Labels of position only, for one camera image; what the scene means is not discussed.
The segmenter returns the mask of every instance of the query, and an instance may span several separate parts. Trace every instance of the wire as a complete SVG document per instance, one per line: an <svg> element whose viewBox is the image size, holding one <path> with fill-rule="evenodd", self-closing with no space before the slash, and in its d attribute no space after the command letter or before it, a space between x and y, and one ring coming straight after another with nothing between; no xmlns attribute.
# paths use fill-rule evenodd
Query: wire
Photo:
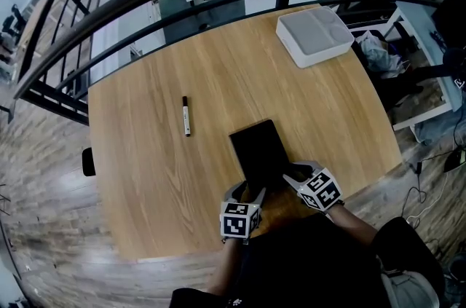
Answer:
<svg viewBox="0 0 466 308"><path fill-rule="evenodd" d="M434 155L433 157L430 157L430 158L423 159L421 162L426 162L427 160L431 160L431 159L435 159L435 158L442 157L443 155L450 154L450 153L452 153L453 151L455 151L455 149L453 149L453 150L450 150L450 151L447 151L446 153L437 154L437 155Z"/></svg>
<svg viewBox="0 0 466 308"><path fill-rule="evenodd" d="M408 216L408 217L406 218L406 221L409 221L410 218L417 218L417 219L419 219L425 211L430 210L430 209L440 200L440 198L441 198L442 195L443 195L443 190L445 190L445 186L446 186L446 182L447 182L448 178L449 178L449 173L447 172L447 173L446 173L446 176L445 176L445 181L443 182L442 192L440 193L440 195L438 196L438 198L434 201L434 203L431 204L429 207L425 208L424 210L422 210L421 213L420 213L419 215L416 215L416 216L413 216L413 215Z"/></svg>
<svg viewBox="0 0 466 308"><path fill-rule="evenodd" d="M417 192L419 193L419 203L422 204L427 199L427 193L424 190L421 190L420 175L421 175L420 173L416 175L417 176L417 188L415 186L412 186L408 190L408 194L406 195L405 202L403 203L403 208L401 209L401 217L403 217L403 215L405 214L405 207L406 207L406 204L408 203L408 198L412 190L417 190Z"/></svg>
<svg viewBox="0 0 466 308"><path fill-rule="evenodd" d="M412 186L411 188L409 188L408 190L408 194L406 195L406 198L405 198L405 202L403 203L403 208L401 209L401 217L404 218L404 213L405 213L405 208L406 208L406 204L408 203L408 198L409 198L409 195L411 193L412 190L417 190L417 192L419 193L419 203L424 203L427 199L427 192L421 190L421 173L422 173L422 163L423 162L426 162L427 160L431 160L431 159L435 159L435 158L438 158L438 157L442 157L443 155L447 155L447 154L450 154L451 152L454 151L454 138L452 139L453 141L451 142L451 147L452 147L452 150L450 151L447 151L445 153L441 153L441 154L437 154L437 155L434 155L433 157L429 157L429 158L426 158L426 159L423 159L421 162L418 163L418 168L416 169L416 176L417 176L417 187L415 186ZM445 185L446 185L446 180L448 178L448 173L446 174L446 177L445 177L445 182L443 183L443 188L442 188L442 192L439 196L439 198L437 198L436 201L434 201L433 204L431 204L428 208L425 208L423 211L421 211L421 213L417 216L408 216L408 218L406 218L406 221L408 221L410 218L415 218L416 219L416 222L414 223L414 228L416 229L419 224L421 223L421 219L420 219L420 216L426 211L426 210L429 210L430 208L432 208L432 206L437 203L440 198L442 197L442 194L443 194L443 190L445 189Z"/></svg>

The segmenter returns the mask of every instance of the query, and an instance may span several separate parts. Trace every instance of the plastic bag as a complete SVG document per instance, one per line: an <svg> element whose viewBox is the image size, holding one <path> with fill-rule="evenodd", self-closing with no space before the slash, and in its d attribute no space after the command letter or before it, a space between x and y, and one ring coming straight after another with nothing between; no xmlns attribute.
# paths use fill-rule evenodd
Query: plastic bag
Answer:
<svg viewBox="0 0 466 308"><path fill-rule="evenodd" d="M393 78L405 71L401 57L399 55L390 55L383 48L379 38L375 37L370 31L366 31L362 36L356 38L356 42L367 57L369 70L384 72L381 78Z"/></svg>

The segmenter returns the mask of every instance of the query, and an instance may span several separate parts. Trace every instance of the white marker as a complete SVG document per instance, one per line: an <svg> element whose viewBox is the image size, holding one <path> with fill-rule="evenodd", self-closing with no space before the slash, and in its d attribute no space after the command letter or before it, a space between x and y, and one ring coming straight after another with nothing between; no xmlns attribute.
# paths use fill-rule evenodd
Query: white marker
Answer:
<svg viewBox="0 0 466 308"><path fill-rule="evenodd" d="M188 98L183 96L183 121L184 121L184 134L186 137L191 135L191 128L189 128L189 111L188 111Z"/></svg>

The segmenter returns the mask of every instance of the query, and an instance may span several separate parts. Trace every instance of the white plastic container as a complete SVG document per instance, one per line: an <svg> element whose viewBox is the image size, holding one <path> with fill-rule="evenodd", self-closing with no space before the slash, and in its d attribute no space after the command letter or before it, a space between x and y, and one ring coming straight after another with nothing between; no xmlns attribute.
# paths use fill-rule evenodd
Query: white plastic container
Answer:
<svg viewBox="0 0 466 308"><path fill-rule="evenodd" d="M343 55L355 40L329 7L282 15L278 17L276 32L299 68Z"/></svg>

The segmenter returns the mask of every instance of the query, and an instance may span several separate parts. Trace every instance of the wooden floor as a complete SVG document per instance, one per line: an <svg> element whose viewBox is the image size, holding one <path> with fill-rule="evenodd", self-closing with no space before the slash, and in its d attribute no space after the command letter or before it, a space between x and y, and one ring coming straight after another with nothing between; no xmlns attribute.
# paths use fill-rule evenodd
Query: wooden floor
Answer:
<svg viewBox="0 0 466 308"><path fill-rule="evenodd" d="M416 144L409 130L397 134L405 161L416 164L451 148L451 137L433 148ZM146 259L118 257L108 231L94 178L82 175L81 152L90 146L88 127L18 101L15 119L0 114L0 177L11 197L1 215L15 246L25 293L44 307L167 307L175 288L203 288L217 254ZM422 187L425 205L441 192L443 158L429 161ZM466 238L466 165L450 173L441 201L425 214L421 237L448 261ZM416 176L408 164L347 201L347 207L380 227L399 216ZM407 214L425 205L413 193Z"/></svg>

